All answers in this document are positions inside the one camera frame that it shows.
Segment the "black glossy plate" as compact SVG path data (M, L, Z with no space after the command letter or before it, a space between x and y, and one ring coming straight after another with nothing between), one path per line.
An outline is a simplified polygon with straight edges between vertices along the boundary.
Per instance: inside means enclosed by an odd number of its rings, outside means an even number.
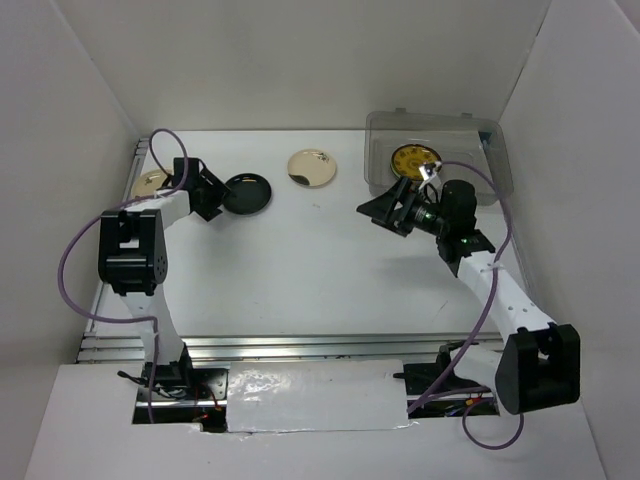
M272 188L261 175L243 173L231 177L225 182L229 194L223 201L224 208L236 215L253 215L270 203Z

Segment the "yellow patterned plate brown rim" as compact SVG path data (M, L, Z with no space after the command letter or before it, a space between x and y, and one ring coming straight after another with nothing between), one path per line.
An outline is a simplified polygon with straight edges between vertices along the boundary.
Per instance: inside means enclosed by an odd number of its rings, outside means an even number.
M392 153L390 168L398 178L407 177L412 181L419 181L422 179L419 171L421 165L440 161L440 155L432 148L421 144L405 144Z

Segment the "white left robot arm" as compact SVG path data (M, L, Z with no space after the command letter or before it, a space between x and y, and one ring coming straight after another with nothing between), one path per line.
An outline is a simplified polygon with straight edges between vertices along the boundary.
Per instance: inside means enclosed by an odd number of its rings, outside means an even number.
M195 213L206 221L221 214L230 189L198 158L174 159L168 187L149 200L107 210L99 221L98 273L127 306L144 348L139 384L176 399L201 387L188 348L178 335L163 283L168 275L165 231Z

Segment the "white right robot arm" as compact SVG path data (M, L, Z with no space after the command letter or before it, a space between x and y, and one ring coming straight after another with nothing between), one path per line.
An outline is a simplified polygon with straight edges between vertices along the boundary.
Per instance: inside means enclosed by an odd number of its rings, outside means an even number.
M577 402L579 333L536 307L501 268L500 250L476 227L476 208L469 182L447 181L439 199L429 202L409 179L401 178L356 210L400 236L415 229L433 235L441 260L482 303L482 317L491 319L500 333L501 353L461 345L440 362L435 378L442 389L455 392L474 381L489 387L513 415Z

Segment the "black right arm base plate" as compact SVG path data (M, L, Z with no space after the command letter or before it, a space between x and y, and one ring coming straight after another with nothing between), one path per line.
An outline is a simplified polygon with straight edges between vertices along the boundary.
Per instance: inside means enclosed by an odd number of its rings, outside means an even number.
M408 400L415 400L422 395L431 384L439 377L441 368L434 362L428 363L405 363L392 377L402 380L405 384L405 391ZM469 393L487 394L492 396L491 391L479 383L458 378L450 374L440 386L435 390L436 394L467 390Z

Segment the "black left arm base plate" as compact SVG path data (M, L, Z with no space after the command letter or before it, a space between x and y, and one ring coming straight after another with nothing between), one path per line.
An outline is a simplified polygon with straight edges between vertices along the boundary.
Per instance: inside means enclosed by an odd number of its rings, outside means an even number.
M214 409L222 409L227 400L229 370L192 369L185 378L180 375L163 376L157 372L152 387L149 387L145 373L130 377L129 380L138 387L139 402L170 406L209 405Z

